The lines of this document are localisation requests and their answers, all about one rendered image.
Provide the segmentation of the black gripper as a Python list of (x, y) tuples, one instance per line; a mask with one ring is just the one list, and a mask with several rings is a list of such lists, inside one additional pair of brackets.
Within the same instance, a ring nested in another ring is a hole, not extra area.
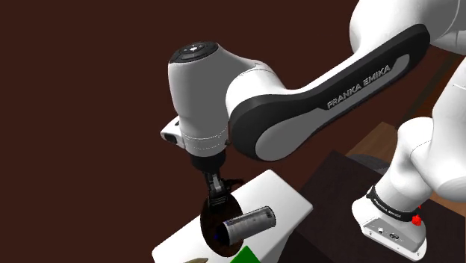
[(226, 151), (208, 157), (199, 157), (189, 154), (191, 164), (203, 172), (208, 187), (208, 206), (221, 205), (228, 200), (228, 196), (234, 185), (243, 185), (243, 179), (223, 179), (220, 176), (220, 168), (226, 161)]

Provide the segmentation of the white table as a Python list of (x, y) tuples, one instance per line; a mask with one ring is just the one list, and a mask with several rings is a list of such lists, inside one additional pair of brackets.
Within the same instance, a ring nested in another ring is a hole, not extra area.
[[(276, 216), (276, 225), (247, 238), (243, 245), (251, 249), (261, 263), (277, 263), (295, 228), (312, 211), (312, 204), (272, 170), (266, 170), (232, 192), (242, 211), (264, 206)], [(155, 263), (185, 263), (207, 258), (206, 263), (230, 263), (234, 258), (216, 254), (206, 244), (200, 219), (195, 217), (152, 251)]]

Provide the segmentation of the dark brown plate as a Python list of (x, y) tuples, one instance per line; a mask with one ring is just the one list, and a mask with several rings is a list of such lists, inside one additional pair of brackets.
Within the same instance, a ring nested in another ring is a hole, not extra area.
[(242, 214), (243, 212), (239, 203), (231, 194), (227, 196), (227, 200), (223, 204), (214, 205), (212, 208), (208, 205), (208, 199), (204, 201), (200, 214), (202, 236), (208, 247), (217, 255), (231, 257), (240, 251), (243, 245), (242, 241), (229, 246), (228, 244), (219, 242), (215, 238), (215, 235), (217, 233), (217, 227), (222, 225), (223, 221), (230, 220)]

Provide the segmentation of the grey cylinder can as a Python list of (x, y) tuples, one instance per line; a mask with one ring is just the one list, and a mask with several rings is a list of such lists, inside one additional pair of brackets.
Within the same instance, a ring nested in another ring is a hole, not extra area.
[(273, 210), (269, 206), (264, 206), (223, 221), (217, 227), (217, 239), (231, 246), (275, 226), (276, 216)]

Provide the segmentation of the green flat object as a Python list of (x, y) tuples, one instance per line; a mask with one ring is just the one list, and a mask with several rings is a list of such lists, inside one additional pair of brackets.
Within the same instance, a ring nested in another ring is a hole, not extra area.
[(261, 263), (253, 251), (248, 246), (245, 246), (241, 251), (230, 261), (230, 263)]

